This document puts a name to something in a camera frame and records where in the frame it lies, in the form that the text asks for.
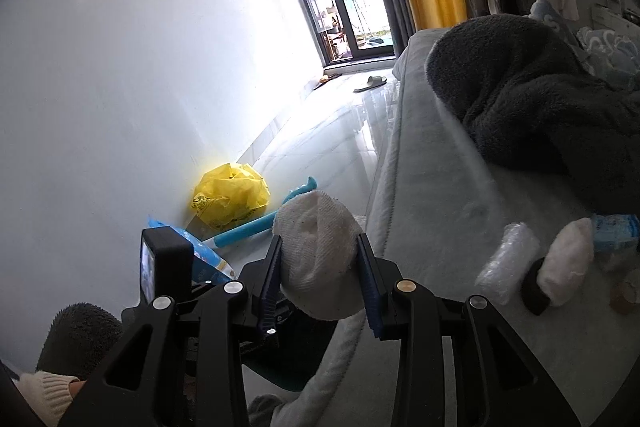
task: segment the white tile floor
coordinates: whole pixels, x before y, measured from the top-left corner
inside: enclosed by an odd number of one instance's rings
[[[377,74],[387,77],[385,86],[353,92]],[[397,102],[398,85],[391,70],[345,74],[310,94],[254,164],[269,185],[268,211],[313,176],[318,188],[340,200],[355,216],[367,216]],[[270,240],[271,233],[264,232],[220,253],[239,271],[245,263],[263,257]],[[246,367],[243,374],[248,402],[265,393],[284,399],[296,396]]]

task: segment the bed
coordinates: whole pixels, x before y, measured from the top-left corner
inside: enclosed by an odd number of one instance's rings
[[[566,179],[487,165],[431,90],[424,63],[445,29],[417,32],[399,57],[398,118],[367,222],[377,256],[435,295],[464,300],[500,243],[503,227],[525,221],[544,255],[559,230],[588,209]],[[583,425],[612,400],[640,353],[640,321],[609,308],[615,276],[591,267],[565,306],[532,315],[516,295],[502,315],[554,379]],[[447,363],[446,339],[445,354]],[[272,426],[388,426],[398,342],[377,341],[364,312],[341,321],[321,367]],[[455,425],[452,368],[446,367],[446,425]]]

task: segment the small screen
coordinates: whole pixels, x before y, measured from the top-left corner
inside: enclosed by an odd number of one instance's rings
[[[142,250],[140,251],[140,288],[148,303],[153,301],[156,294],[154,279],[155,265],[156,260],[154,254],[143,241]]]

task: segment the yellow plastic bag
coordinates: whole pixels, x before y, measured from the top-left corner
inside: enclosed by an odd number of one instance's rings
[[[251,165],[225,163],[204,174],[193,190],[191,208],[220,233],[264,214],[269,196],[267,183]]]

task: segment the blue package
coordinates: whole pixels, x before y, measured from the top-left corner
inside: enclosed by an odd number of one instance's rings
[[[193,269],[191,279],[194,282],[211,281],[213,284],[223,284],[236,279],[236,272],[216,252],[203,245],[197,237],[189,232],[161,221],[149,218],[149,228],[171,227],[193,245]]]
[[[593,223],[593,250],[604,253],[638,246],[640,225],[634,214],[591,216]]]

